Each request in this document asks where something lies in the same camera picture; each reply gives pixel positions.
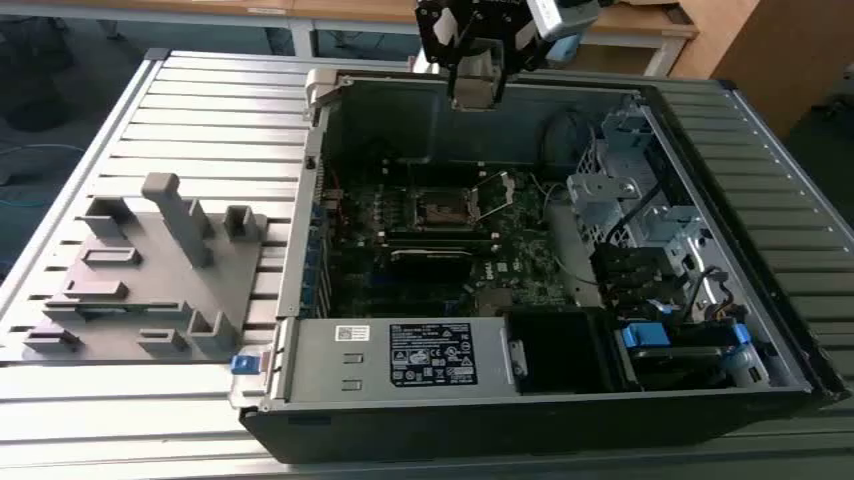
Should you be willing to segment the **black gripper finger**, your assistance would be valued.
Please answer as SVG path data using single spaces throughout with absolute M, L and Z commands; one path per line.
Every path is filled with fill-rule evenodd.
M 503 98 L 506 82 L 507 82 L 507 43 L 500 40 L 494 47 L 494 105 L 498 105 Z
M 450 46 L 447 56 L 448 86 L 447 94 L 455 109 L 466 109 L 466 91 L 460 80 L 464 59 L 468 57 L 471 39 L 458 39 Z

